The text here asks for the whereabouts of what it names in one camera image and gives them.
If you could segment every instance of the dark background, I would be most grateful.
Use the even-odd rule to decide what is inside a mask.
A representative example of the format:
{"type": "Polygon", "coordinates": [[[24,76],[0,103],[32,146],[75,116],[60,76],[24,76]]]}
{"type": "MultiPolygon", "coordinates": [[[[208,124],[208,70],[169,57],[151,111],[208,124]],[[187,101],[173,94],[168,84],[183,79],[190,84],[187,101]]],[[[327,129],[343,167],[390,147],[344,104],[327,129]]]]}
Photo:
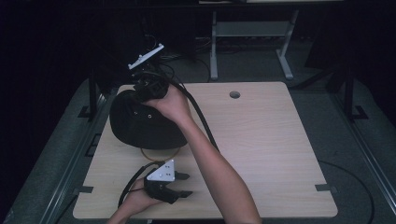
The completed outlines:
{"type": "MultiPolygon", "coordinates": [[[[80,14],[70,6],[69,1],[0,0],[0,220],[80,83],[94,74],[100,90],[110,91],[124,81],[128,71],[123,66],[145,50],[148,27],[138,22],[141,14],[80,14]]],[[[348,64],[396,125],[394,7],[366,0],[329,10],[325,17],[302,11],[297,21],[293,38],[317,40],[307,65],[348,64]]],[[[201,29],[206,24],[200,26],[207,20],[190,13],[158,14],[154,20],[150,29],[192,57],[194,36],[207,32],[201,29]],[[177,29],[184,23],[192,26],[177,29]]]]}

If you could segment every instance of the forearm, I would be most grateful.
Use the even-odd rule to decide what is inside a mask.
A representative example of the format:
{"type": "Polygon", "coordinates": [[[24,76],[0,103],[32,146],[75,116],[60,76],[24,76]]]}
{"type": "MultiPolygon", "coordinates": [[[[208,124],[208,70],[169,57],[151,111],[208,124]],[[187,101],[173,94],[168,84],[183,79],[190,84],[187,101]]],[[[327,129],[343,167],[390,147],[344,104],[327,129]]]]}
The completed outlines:
{"type": "Polygon", "coordinates": [[[106,224],[124,224],[129,217],[130,214],[128,213],[128,211],[120,208],[113,214],[113,216],[111,216],[106,224]]]}
{"type": "Polygon", "coordinates": [[[240,175],[213,147],[192,120],[179,124],[207,187],[227,223],[261,223],[251,194],[240,175]]]}

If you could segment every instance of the metal stand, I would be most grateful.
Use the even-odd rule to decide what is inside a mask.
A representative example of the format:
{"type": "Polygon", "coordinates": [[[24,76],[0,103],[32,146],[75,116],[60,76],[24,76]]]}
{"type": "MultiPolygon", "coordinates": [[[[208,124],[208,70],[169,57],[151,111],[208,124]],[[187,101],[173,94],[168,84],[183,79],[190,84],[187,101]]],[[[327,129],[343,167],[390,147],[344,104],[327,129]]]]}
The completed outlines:
{"type": "Polygon", "coordinates": [[[348,67],[346,72],[346,87],[345,87],[345,96],[344,96],[344,112],[346,113],[346,117],[349,121],[354,122],[355,119],[368,119],[367,114],[364,112],[363,108],[360,105],[355,105],[355,108],[358,110],[359,114],[353,114],[353,86],[355,76],[351,71],[350,67],[348,67]]]}
{"type": "Polygon", "coordinates": [[[217,36],[285,36],[285,42],[281,49],[276,50],[276,55],[286,79],[293,79],[293,74],[290,71],[285,55],[298,12],[298,10],[295,10],[289,21],[217,21],[217,14],[214,11],[212,20],[212,48],[210,52],[210,78],[212,80],[219,78],[216,57],[217,36]]]}
{"type": "Polygon", "coordinates": [[[78,117],[79,118],[89,118],[88,121],[91,122],[97,112],[96,84],[95,84],[93,72],[90,74],[90,77],[88,78],[88,83],[89,83],[89,88],[90,88],[90,106],[89,107],[83,106],[81,111],[79,112],[78,117]]]}

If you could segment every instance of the cable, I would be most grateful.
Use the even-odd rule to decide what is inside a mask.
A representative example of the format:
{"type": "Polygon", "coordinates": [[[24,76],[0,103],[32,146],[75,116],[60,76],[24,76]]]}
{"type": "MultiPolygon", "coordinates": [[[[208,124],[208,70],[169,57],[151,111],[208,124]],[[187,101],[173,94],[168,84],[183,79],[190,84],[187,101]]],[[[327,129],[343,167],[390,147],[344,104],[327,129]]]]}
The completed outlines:
{"type": "Polygon", "coordinates": [[[310,77],[306,81],[303,81],[295,86],[288,87],[288,89],[289,90],[302,90],[302,89],[310,86],[311,84],[315,83],[316,81],[340,71],[341,68],[342,67],[340,64],[335,64],[335,65],[327,68],[326,70],[323,70],[323,71],[315,74],[314,76],[310,77]]]}
{"type": "Polygon", "coordinates": [[[148,50],[155,49],[155,46],[157,46],[157,38],[155,38],[154,35],[145,35],[145,37],[149,37],[149,38],[152,38],[154,40],[154,44],[152,45],[151,49],[148,49],[148,50]]]}
{"type": "MultiPolygon", "coordinates": [[[[171,58],[171,59],[164,59],[164,58],[162,58],[162,59],[165,60],[165,62],[160,63],[160,65],[164,65],[164,66],[170,67],[172,69],[173,73],[175,73],[175,70],[170,65],[167,65],[165,63],[170,63],[170,62],[175,61],[175,60],[183,60],[183,59],[190,60],[190,58],[184,57],[184,56],[181,56],[181,55],[179,55],[179,56],[177,56],[175,58],[171,58]]],[[[207,63],[205,63],[203,60],[198,59],[198,58],[195,58],[195,59],[192,59],[192,60],[196,61],[196,62],[199,62],[199,63],[202,63],[204,65],[204,67],[205,67],[205,69],[206,69],[206,71],[208,73],[208,79],[206,80],[206,82],[210,82],[210,68],[207,65],[207,63]]]]}
{"type": "Polygon", "coordinates": [[[175,76],[175,69],[171,66],[171,65],[168,65],[168,64],[166,64],[166,63],[160,63],[159,64],[159,66],[160,66],[160,69],[161,69],[161,66],[165,66],[165,67],[167,67],[167,68],[169,68],[169,69],[171,69],[171,78],[174,78],[174,76],[175,76]]]}
{"type": "Polygon", "coordinates": [[[239,52],[243,51],[242,46],[239,43],[228,42],[226,44],[227,45],[218,44],[218,50],[217,50],[218,54],[235,54],[235,53],[239,53],[239,52]]]}
{"type": "MultiPolygon", "coordinates": [[[[177,155],[177,153],[178,153],[179,151],[180,151],[180,147],[177,149],[177,151],[176,151],[173,155],[171,155],[170,157],[168,157],[168,158],[166,158],[166,159],[160,160],[160,161],[170,161],[171,159],[173,159],[173,158],[177,155]]],[[[142,147],[140,148],[140,152],[141,152],[142,155],[143,155],[146,159],[148,159],[149,161],[158,161],[158,160],[155,160],[155,159],[150,158],[150,157],[143,151],[143,148],[142,148],[142,147]]]]}
{"type": "Polygon", "coordinates": [[[209,125],[206,122],[205,116],[201,111],[201,108],[198,106],[197,102],[195,101],[195,99],[192,97],[192,95],[187,91],[187,89],[184,87],[184,85],[180,85],[179,83],[176,83],[173,79],[167,77],[167,76],[162,76],[160,74],[157,73],[153,73],[153,72],[149,72],[149,71],[142,71],[142,72],[138,72],[136,74],[134,74],[135,76],[141,76],[141,75],[152,75],[155,77],[161,77],[164,78],[167,82],[169,82],[170,84],[172,84],[173,86],[175,86],[178,90],[180,90],[191,102],[192,106],[194,107],[195,111],[197,112],[198,117],[200,118],[202,124],[204,125],[207,137],[209,138],[210,143],[213,145],[213,147],[215,147],[215,149],[217,151],[219,151],[219,147],[216,144],[215,138],[213,137],[212,132],[209,129],[209,125]]]}
{"type": "Polygon", "coordinates": [[[178,83],[181,85],[181,87],[183,89],[186,89],[186,87],[184,86],[184,83],[180,80],[180,78],[178,76],[175,76],[175,78],[177,79],[178,83]]]}
{"type": "Polygon", "coordinates": [[[147,164],[147,165],[145,165],[145,166],[140,167],[140,169],[137,171],[136,174],[134,174],[134,176],[132,176],[131,180],[128,182],[128,184],[125,186],[124,190],[122,191],[122,194],[121,194],[120,199],[119,199],[119,207],[122,205],[125,196],[131,191],[131,186],[134,184],[134,182],[136,181],[136,179],[137,179],[140,175],[142,175],[143,172],[144,172],[148,167],[150,167],[151,165],[158,165],[158,166],[161,166],[161,165],[163,165],[163,164],[164,164],[163,161],[154,161],[154,162],[151,162],[151,163],[149,163],[149,164],[147,164]]]}
{"type": "Polygon", "coordinates": [[[343,168],[343,167],[341,167],[341,166],[338,166],[338,165],[336,165],[336,164],[332,164],[332,163],[327,162],[327,161],[318,160],[318,162],[321,162],[321,163],[324,163],[324,164],[333,166],[333,167],[335,167],[335,168],[337,168],[337,169],[340,169],[340,170],[344,171],[345,173],[351,175],[351,176],[354,177],[356,180],[358,180],[359,183],[361,183],[361,186],[364,188],[364,190],[366,191],[367,195],[369,196],[370,205],[371,205],[371,214],[370,214],[369,220],[367,221],[367,224],[372,223],[372,222],[373,222],[373,219],[374,219],[374,215],[375,215],[374,198],[373,198],[373,195],[372,195],[372,193],[370,192],[370,190],[369,190],[369,189],[367,188],[367,186],[363,183],[363,181],[360,180],[360,179],[359,179],[356,175],[354,175],[352,172],[348,171],[347,169],[345,169],[345,168],[343,168]]]}
{"type": "Polygon", "coordinates": [[[202,44],[201,46],[196,47],[195,51],[198,52],[202,49],[206,49],[207,47],[210,46],[210,43],[212,43],[212,40],[210,39],[210,37],[203,37],[203,40],[205,40],[205,43],[202,44]]]}

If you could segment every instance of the gray floor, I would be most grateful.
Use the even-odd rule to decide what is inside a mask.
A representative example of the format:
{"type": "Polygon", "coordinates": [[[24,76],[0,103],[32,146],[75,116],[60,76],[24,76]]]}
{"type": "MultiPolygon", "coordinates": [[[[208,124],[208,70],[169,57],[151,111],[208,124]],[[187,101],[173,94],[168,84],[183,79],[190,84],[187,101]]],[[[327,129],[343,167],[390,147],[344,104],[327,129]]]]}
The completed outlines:
{"type": "MultiPolygon", "coordinates": [[[[311,43],[293,41],[287,59],[295,78],[286,80],[275,53],[280,43],[273,41],[257,48],[242,47],[236,53],[219,54],[217,82],[282,81],[293,86],[319,72],[304,67],[311,43]]],[[[208,53],[198,57],[209,64],[208,53]]],[[[183,82],[207,81],[207,68],[202,62],[178,60],[168,65],[175,69],[183,82]]],[[[303,91],[290,91],[290,94],[322,172],[332,186],[339,213],[333,218],[267,218],[263,223],[367,223],[373,212],[372,223],[396,223],[396,216],[373,176],[370,162],[363,156],[361,143],[352,132],[359,130],[389,183],[396,186],[396,129],[359,82],[356,82],[354,105],[361,105],[369,119],[357,120],[351,125],[340,109],[342,92],[335,95],[327,93],[324,89],[326,83],[327,78],[323,78],[303,91]]],[[[87,81],[81,84],[14,203],[14,218],[10,223],[53,223],[69,202],[72,202],[71,206],[64,210],[59,223],[106,222],[74,219],[72,210],[75,202],[72,200],[92,160],[84,154],[94,135],[102,131],[113,98],[114,94],[110,94],[100,101],[99,114],[94,121],[78,118],[81,108],[89,104],[87,81]]]]}

